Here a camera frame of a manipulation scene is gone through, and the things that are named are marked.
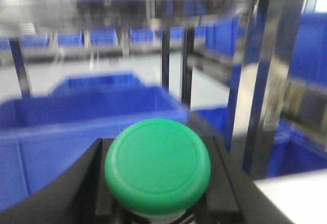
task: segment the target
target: shelving rack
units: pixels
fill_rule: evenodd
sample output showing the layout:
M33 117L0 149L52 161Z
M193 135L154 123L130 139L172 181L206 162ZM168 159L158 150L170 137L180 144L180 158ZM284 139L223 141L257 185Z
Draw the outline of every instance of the shelving rack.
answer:
M122 32L123 52L128 54L126 39L131 27L162 30L161 79L169 88L169 28L184 27L181 100L191 103L193 68L228 82L225 145L233 159L258 179L264 178L268 169L305 1L0 0L0 36L10 37L22 96L28 97L30 87L18 40L21 35L115 27ZM196 26L236 15L241 34L233 60L210 58L194 48Z

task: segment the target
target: blue plastic bin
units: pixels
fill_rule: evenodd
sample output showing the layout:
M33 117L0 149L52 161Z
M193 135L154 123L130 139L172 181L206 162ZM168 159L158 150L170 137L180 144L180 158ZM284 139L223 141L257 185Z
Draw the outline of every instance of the blue plastic bin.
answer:
M327 13L301 17L289 75L327 85Z
M206 31L205 45L209 50L233 56L236 49L238 18L222 21Z
M237 27L237 18L208 27L206 47L209 50L233 56L236 48ZM297 32L289 75L327 86L326 46L327 13L303 14Z
M131 42L153 42L155 37L155 31L149 29L131 29Z
M144 86L132 73L115 74L96 77L67 78L52 92L57 94L73 94L76 92L90 92L96 90L112 90L117 88Z
M218 132L224 133L227 107L197 112ZM267 178L323 168L327 168L327 152L281 120L274 138Z
M0 51L9 51L10 45L9 45L9 39L8 38L0 38Z
M94 46L99 45L116 45L117 35L116 30L113 29L100 29L90 31L91 44Z
M0 105L0 210L47 185L96 138L151 118L184 122L188 109L161 87L11 100Z
M78 33L58 33L59 47L81 47L83 46L82 32Z
M48 35L23 35L20 37L21 46L24 49L47 48L49 44Z

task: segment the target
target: white floor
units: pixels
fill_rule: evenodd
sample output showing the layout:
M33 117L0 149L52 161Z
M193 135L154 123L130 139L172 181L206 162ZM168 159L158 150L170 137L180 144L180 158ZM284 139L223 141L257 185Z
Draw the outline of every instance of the white floor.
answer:
M99 75L131 71L146 85L160 85L160 56L140 56L130 59L103 59L51 64L28 64L33 96L47 95L67 76ZM170 92L179 98L180 54L171 54ZM194 71L191 109L226 106L229 88L204 74ZM0 68L0 103L20 97L14 66Z
M179 97L180 55L171 55L170 92ZM32 94L47 95L67 76L99 75L132 71L146 85L160 84L160 56L131 59L104 59L27 66ZM226 106L229 89L195 71L191 109ZM0 67L0 103L19 98L20 90L13 66ZM327 223L327 170L278 177L256 185L295 223Z

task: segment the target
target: floor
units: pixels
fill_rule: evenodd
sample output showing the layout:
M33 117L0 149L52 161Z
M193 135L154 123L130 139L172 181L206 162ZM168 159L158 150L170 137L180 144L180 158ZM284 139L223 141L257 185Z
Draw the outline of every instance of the floor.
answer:
M180 54L171 54L170 93L179 98ZM146 85L160 84L160 56L99 61L60 61L27 65L33 96L47 95L68 76L100 75L132 71ZM191 109L226 106L228 87L194 71ZM13 66L0 67L0 103L19 98ZM257 181L263 191L293 222L327 223L327 170Z
M170 93L176 98L179 98L180 58L179 53L171 54L170 58ZM146 85L160 85L160 70L159 55L27 65L33 96L49 94L68 76L105 75L128 71L135 73ZM0 103L20 97L14 66L0 68L0 81ZM194 71L191 109L226 106L228 94L228 87Z

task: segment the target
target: chrome bar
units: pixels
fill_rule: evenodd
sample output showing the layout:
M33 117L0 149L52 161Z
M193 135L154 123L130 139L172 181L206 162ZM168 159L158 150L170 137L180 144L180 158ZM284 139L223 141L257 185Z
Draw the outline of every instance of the chrome bar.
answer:
M123 58L130 56L130 29L129 27L123 27L121 30L121 46L123 52Z
M193 2L185 3L185 11L192 6ZM191 91L192 91L192 68L188 67L188 58L194 52L194 37L195 28L189 27L184 29L183 32L183 50L182 50L182 62L181 62L181 82L180 82L180 96L181 101L191 106Z
M162 31L161 38L161 84L169 89L169 50L170 50L170 27Z
M253 179L268 170L303 3L252 0L246 41L234 57L226 143Z

